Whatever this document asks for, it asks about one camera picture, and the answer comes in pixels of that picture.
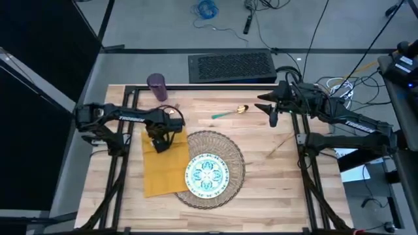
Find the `ceramic plate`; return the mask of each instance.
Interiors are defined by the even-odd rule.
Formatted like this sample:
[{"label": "ceramic plate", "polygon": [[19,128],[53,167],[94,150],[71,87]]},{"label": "ceramic plate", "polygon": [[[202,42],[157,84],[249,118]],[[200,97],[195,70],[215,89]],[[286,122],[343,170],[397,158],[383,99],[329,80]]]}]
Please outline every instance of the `ceramic plate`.
[{"label": "ceramic plate", "polygon": [[185,170],[185,183],[199,198],[214,198],[220,195],[229,182],[228,166],[210,153],[194,157]]}]

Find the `yellow cloth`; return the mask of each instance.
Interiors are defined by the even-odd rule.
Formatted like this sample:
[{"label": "yellow cloth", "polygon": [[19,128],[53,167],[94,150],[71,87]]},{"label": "yellow cloth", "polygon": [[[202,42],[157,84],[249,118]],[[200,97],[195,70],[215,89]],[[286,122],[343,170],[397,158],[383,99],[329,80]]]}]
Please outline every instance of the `yellow cloth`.
[{"label": "yellow cloth", "polygon": [[189,164],[187,133],[176,133],[171,147],[157,153],[146,132],[142,133],[144,197],[187,191],[184,174]]}]

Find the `purple cup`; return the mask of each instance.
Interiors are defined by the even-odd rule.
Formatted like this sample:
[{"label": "purple cup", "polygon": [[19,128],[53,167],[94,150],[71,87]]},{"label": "purple cup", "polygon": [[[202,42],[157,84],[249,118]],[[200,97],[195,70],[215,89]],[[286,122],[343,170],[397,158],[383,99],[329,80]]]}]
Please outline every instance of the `purple cup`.
[{"label": "purple cup", "polygon": [[152,90],[152,93],[154,93],[157,100],[167,100],[167,89],[165,87],[165,79],[162,74],[155,73],[149,75],[146,79],[146,83],[148,84],[150,90]]}]

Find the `black robotic arm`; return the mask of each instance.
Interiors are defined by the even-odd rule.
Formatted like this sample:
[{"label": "black robotic arm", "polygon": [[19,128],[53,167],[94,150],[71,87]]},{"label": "black robotic arm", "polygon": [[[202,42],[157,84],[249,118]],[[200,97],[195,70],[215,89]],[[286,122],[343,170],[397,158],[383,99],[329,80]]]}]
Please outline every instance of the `black robotic arm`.
[{"label": "black robotic arm", "polygon": [[397,151],[396,135],[392,126],[386,122],[376,121],[345,108],[343,98],[330,97],[315,84],[292,83],[280,81],[277,88],[259,99],[276,103],[255,104],[269,115],[270,126],[275,127],[278,114],[283,112],[306,114],[311,118],[336,124],[341,123],[368,136],[323,136],[318,133],[306,133],[297,136],[298,144],[305,145],[307,153],[316,156],[325,148],[366,149],[376,155],[390,155]]},{"label": "black robotic arm", "polygon": [[[164,109],[175,109],[182,118],[170,118]],[[84,140],[103,140],[108,145],[109,155],[125,155],[123,135],[113,133],[105,123],[112,120],[133,121],[144,123],[148,136],[152,139],[156,151],[167,150],[174,140],[174,133],[182,131],[184,123],[182,113],[175,107],[163,105],[151,110],[126,108],[113,104],[84,104],[74,110],[76,128],[81,133],[91,132],[95,136],[85,137]]]}]

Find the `wooden table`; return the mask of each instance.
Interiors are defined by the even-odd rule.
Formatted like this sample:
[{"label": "wooden table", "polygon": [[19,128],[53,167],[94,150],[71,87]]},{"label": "wooden table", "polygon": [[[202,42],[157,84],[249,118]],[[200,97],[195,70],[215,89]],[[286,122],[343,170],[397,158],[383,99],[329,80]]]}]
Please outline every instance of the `wooden table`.
[{"label": "wooden table", "polygon": [[[121,105],[124,90],[124,85],[109,86],[105,103]],[[132,231],[154,232],[300,232],[302,227],[309,227],[291,116],[281,114],[277,127],[271,128],[268,116],[253,106],[254,103],[266,103],[257,96],[267,92],[269,90],[168,91],[169,99],[164,104],[180,105],[188,133],[217,131],[238,145],[246,162],[244,185],[229,203],[212,210],[190,208],[173,194],[144,198],[140,137],[143,124],[135,124],[118,230],[131,227]],[[159,104],[151,91],[140,91],[138,108],[149,109]],[[243,104],[250,107],[245,114],[211,119],[213,114],[228,112]],[[116,131],[118,122],[111,121],[106,125]],[[310,120],[310,127],[312,132],[329,132],[329,126],[317,119]],[[110,160],[106,152],[91,158],[76,227],[82,226],[101,203]],[[317,162],[325,198],[347,225],[352,226],[336,160],[318,156]],[[112,211],[113,204],[110,205],[108,227]],[[317,204],[315,213],[321,218]]]}]

